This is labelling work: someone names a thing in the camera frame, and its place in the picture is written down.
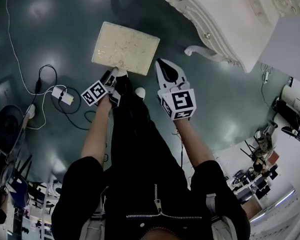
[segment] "hand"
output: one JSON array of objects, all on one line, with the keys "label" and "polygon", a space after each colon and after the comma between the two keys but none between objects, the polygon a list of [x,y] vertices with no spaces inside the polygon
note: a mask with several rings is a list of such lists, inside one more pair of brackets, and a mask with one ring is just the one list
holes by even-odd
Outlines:
[{"label": "hand", "polygon": [[112,108],[112,103],[110,102],[109,100],[109,95],[106,94],[102,99],[101,101],[99,102],[99,105],[98,105],[98,110],[101,109],[101,110],[105,110],[106,112],[110,112]]}]

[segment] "black pants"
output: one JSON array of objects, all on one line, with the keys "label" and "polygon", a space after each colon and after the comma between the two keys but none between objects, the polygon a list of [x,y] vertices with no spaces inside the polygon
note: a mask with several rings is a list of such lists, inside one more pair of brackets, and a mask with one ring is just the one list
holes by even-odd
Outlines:
[{"label": "black pants", "polygon": [[272,106],[273,110],[279,113],[289,124],[295,129],[299,130],[300,127],[300,116],[292,108],[288,107],[283,100],[276,101]]},{"label": "black pants", "polygon": [[121,94],[121,100],[113,110],[112,173],[116,175],[124,169],[126,176],[138,175],[140,180],[173,180],[186,185],[184,171],[151,121],[147,106],[134,94],[132,83],[127,76],[116,80],[115,89]]}]

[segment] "person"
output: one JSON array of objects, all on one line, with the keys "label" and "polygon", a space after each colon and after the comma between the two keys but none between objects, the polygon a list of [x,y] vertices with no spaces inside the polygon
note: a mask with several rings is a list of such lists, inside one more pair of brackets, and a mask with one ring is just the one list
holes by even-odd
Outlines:
[{"label": "person", "polygon": [[175,120],[174,124],[195,170],[191,190],[183,169],[151,121],[143,101],[145,90],[138,88],[134,93],[127,75],[117,77],[116,82],[121,100],[113,109],[111,167],[103,171],[112,108],[106,95],[96,110],[81,159],[64,176],[51,218],[54,239],[79,239],[84,223],[108,187],[104,203],[106,240],[213,239],[206,205],[206,196],[212,193],[216,193],[216,213],[232,220],[238,240],[248,240],[247,215],[189,120]]}]

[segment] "glossy floor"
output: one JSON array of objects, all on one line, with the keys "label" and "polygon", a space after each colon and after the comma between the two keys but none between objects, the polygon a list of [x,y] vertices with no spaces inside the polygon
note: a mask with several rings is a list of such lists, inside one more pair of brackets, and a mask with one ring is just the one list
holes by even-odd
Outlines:
[{"label": "glossy floor", "polygon": [[[260,64],[246,74],[227,62],[210,61],[198,54],[186,56],[184,49],[200,45],[201,40],[193,24],[164,0],[8,0],[7,6],[15,52],[31,91],[39,68],[45,64],[56,68],[59,84],[76,88],[79,93],[99,79],[108,68],[92,63],[91,59],[102,23],[107,21],[160,38],[154,57],[168,59],[184,69],[197,102],[191,122],[211,149],[224,149],[251,137],[273,116],[261,96]],[[181,143],[171,134],[176,129],[157,101],[153,65],[147,76],[131,73],[129,77],[135,87],[145,88],[145,103],[152,120],[179,161]],[[45,89],[54,84],[55,74],[45,69],[41,78]],[[279,95],[288,79],[284,73],[272,71],[269,83],[264,86],[268,103]],[[15,104],[25,111],[33,97],[23,86],[9,41],[6,0],[0,0],[0,82],[0,109]],[[44,121],[42,101],[42,96],[35,100],[37,112],[32,127]],[[22,151],[24,156],[33,155],[29,176],[35,181],[46,181],[51,170],[62,177],[67,167],[80,157],[87,134],[56,111],[49,94],[44,110],[46,125],[40,130],[26,130],[27,147]],[[84,118],[87,110],[89,107],[82,104],[70,117],[78,126],[87,128],[89,123]]]}]

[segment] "white shoe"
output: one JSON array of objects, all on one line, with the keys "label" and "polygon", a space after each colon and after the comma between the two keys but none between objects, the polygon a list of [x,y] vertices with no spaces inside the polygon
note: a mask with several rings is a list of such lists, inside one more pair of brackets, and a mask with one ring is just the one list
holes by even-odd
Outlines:
[{"label": "white shoe", "polygon": [[34,116],[36,114],[35,112],[36,112],[36,106],[31,104],[28,107],[28,112],[26,114],[29,114],[29,119],[32,119],[32,118],[34,118]]},{"label": "white shoe", "polygon": [[119,78],[119,77],[124,77],[124,76],[128,76],[128,72],[125,69],[120,69],[119,68],[119,72],[118,72],[118,75],[116,77]]},{"label": "white shoe", "polygon": [[140,97],[142,100],[144,100],[145,97],[146,97],[146,90],[144,88],[142,88],[142,87],[139,87],[139,88],[135,89],[134,93],[138,97]]}]

